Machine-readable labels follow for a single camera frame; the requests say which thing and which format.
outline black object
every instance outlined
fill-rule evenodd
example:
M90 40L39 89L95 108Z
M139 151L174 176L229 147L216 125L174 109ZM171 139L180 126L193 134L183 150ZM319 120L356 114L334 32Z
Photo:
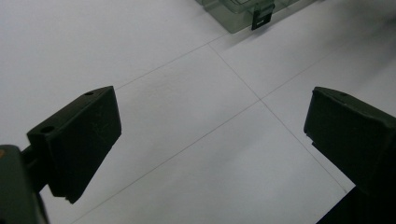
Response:
M272 14L275 8L275 4L271 4L267 7L263 7L262 3L257 4L254 7L253 12L253 23L251 24L251 30L264 26L264 24L271 21Z
M396 118L346 93L316 87L304 132L356 185L319 223L394 219Z
M81 95L34 127L27 134L31 145L22 153L0 146L0 167L8 167L0 170L2 185L7 183L4 188L15 193L7 196L0 191L2 210L12 211L0 213L0 224L47 223L37 222L39 218L33 222L30 215L25 219L29 221L15 222L11 216L21 213L18 204L30 210L42 207L38 192L47 184L54 196L76 202L120 134L116 95L113 87L105 87Z

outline tile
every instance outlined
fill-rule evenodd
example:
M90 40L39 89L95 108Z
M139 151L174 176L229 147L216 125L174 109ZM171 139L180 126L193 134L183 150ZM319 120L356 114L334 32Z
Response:
M76 222L316 223L345 195L257 103Z
M353 183L311 146L303 127L316 86L347 92L396 116L396 22L362 21L369 21L365 23L370 24L368 31L263 99L346 190L351 190Z
M317 1L284 18L292 10L286 8L266 28L210 46L262 98L366 29L351 8L348 1Z
M226 31L192 0L38 0L2 2L0 34L0 140L27 147L24 134L76 96L119 87Z
M74 205L43 198L71 223L259 99L209 46L116 91L122 135Z

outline green transparent container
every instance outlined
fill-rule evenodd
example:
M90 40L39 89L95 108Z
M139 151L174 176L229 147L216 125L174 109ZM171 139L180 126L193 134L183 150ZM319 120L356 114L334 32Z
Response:
M234 34L250 25L257 18L255 12L271 14L298 0L201 0L205 10L228 32Z

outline white tiled surface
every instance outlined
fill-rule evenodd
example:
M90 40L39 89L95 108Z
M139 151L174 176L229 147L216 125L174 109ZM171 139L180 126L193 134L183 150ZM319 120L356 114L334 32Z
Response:
M3 1L0 144L114 85L122 136L77 203L42 191L52 223L315 223L353 184L303 133L314 87L396 116L396 6L372 2L227 35L194 0Z

